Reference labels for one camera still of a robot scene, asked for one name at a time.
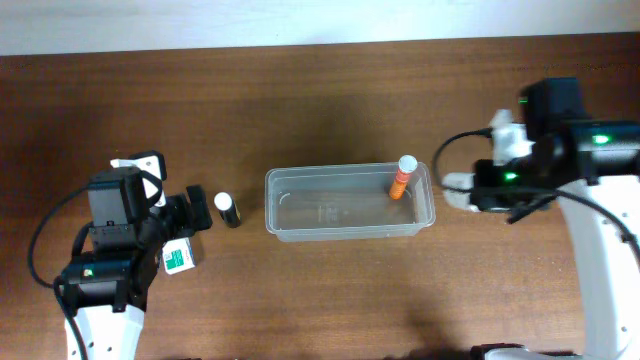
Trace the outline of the dark bottle with white cap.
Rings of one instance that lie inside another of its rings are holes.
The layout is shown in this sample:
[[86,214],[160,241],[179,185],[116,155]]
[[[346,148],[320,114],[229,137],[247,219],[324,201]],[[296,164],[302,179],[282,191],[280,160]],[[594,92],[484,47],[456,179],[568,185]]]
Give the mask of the dark bottle with white cap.
[[241,216],[232,196],[227,192],[219,192],[214,196],[214,205],[221,219],[229,228],[237,228],[241,225]]

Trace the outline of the white squeeze bottle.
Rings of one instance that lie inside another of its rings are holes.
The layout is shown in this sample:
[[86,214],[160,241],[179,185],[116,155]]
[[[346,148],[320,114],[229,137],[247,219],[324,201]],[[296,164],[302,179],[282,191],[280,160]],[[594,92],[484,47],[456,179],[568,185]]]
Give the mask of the white squeeze bottle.
[[453,188],[472,188],[474,186],[473,173],[449,173],[442,179],[442,183],[445,186],[443,194],[448,205],[468,212],[477,213],[480,211],[480,209],[472,203],[470,193],[453,191]]

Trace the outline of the orange tube with white cap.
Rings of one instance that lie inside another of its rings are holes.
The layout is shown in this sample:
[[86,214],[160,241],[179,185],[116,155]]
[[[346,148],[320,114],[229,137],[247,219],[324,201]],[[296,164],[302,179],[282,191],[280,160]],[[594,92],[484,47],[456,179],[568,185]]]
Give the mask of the orange tube with white cap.
[[403,155],[399,159],[394,181],[389,190],[389,196],[393,200],[399,200],[403,196],[411,175],[417,167],[418,161],[412,155]]

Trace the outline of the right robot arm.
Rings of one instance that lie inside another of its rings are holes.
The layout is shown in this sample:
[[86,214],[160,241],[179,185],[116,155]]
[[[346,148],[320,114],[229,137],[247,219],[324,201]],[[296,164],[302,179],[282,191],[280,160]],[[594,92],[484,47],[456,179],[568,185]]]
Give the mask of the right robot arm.
[[520,92],[523,121],[498,112],[481,135],[493,155],[452,197],[466,209],[518,222],[558,203],[570,235],[584,310],[582,359],[639,356],[639,124],[588,114],[575,78]]

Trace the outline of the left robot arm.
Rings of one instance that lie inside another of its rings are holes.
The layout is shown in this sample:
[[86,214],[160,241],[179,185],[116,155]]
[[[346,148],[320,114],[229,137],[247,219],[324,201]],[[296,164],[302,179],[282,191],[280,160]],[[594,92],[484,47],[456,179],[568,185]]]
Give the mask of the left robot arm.
[[72,247],[54,294],[65,316],[70,359],[132,359],[159,271],[196,265],[190,239],[212,225],[203,188],[151,207],[143,191],[92,186],[92,221]]

